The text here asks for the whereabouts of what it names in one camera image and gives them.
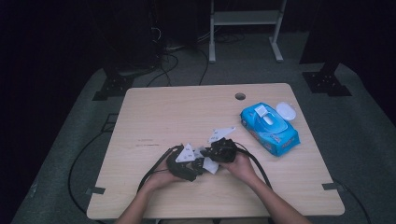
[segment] blue tissue box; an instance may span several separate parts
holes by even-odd
[[[279,157],[300,144],[298,132],[267,104],[258,103],[245,108],[241,122],[275,156]]]

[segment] dark background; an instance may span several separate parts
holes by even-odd
[[[216,2],[217,9],[228,6],[228,1]],[[233,10],[273,9],[280,4],[230,3]],[[0,4],[0,211],[7,223],[90,76],[104,64],[154,66],[161,50],[152,44],[153,25],[162,27],[165,36],[193,44],[197,35],[208,32],[209,1]],[[390,0],[289,1],[281,32],[311,31],[301,63],[323,63],[335,55],[361,77],[396,123],[391,105],[396,92],[395,7]]]

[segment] black stand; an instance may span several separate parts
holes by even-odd
[[[106,73],[106,80],[100,91],[93,96],[93,101],[105,101],[109,96],[125,96],[125,93],[132,87],[134,79],[132,77],[123,77],[117,69],[110,64],[103,68]]]
[[[329,96],[351,96],[346,86],[341,85],[334,75],[339,62],[326,62],[319,72],[303,72],[305,81],[313,93],[327,93]]]

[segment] shelf leg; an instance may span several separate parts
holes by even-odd
[[[277,15],[276,26],[275,26],[275,30],[274,30],[274,37],[271,36],[269,38],[271,47],[272,47],[273,52],[276,57],[276,61],[278,63],[283,63],[283,57],[282,57],[282,54],[280,53],[280,50],[279,50],[279,47],[277,46],[276,41],[277,41],[277,37],[279,35],[280,25],[282,24],[283,14],[285,12],[285,7],[286,7],[287,2],[288,2],[288,0],[282,1],[282,5],[280,7],[279,14]]]
[[[209,62],[216,62],[216,50],[215,50],[215,3],[214,0],[210,6],[210,41],[209,41]]]

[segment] black object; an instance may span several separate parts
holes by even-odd
[[[197,171],[199,175],[203,174],[206,171],[206,169],[204,169],[204,161],[205,158],[198,158],[191,163],[192,169]]]
[[[211,147],[207,147],[206,151],[201,151],[204,157],[209,157],[212,161],[233,162],[236,156],[237,146],[233,140],[221,138],[219,141],[213,142]]]
[[[327,63],[333,55],[360,77],[396,125],[389,103],[396,83],[396,4],[392,0],[320,0],[300,63]]]
[[[165,153],[163,153],[163,155],[160,157],[159,160],[157,160],[157,162],[155,162],[155,164],[151,167],[151,169],[149,169],[149,171],[145,174],[145,176],[143,176],[142,180],[140,181],[139,187],[137,187],[137,191],[139,191],[143,185],[145,184],[146,180],[152,175],[154,174],[155,169],[157,169],[158,165],[160,165],[160,163],[165,160],[165,158],[170,155],[172,153],[172,151],[174,149],[177,149],[177,147],[171,147],[169,148]]]
[[[351,96],[346,86],[341,85],[334,75],[338,63],[326,62],[320,72],[303,72],[306,83],[313,93],[327,93],[329,96]]]
[[[106,81],[93,97],[94,101],[108,96],[124,96],[132,87],[134,77],[120,75],[121,68],[129,71],[150,70],[159,61],[153,42],[154,2],[138,0],[93,1],[87,7],[102,43],[102,65]]]
[[[180,155],[180,152],[184,149],[184,147],[181,145],[175,148],[177,150],[172,152],[172,154],[166,160],[169,171],[172,173],[172,175],[189,180],[191,182],[194,181],[195,178],[202,173],[189,168],[188,165],[191,163],[190,161],[176,162],[176,158],[178,155]]]

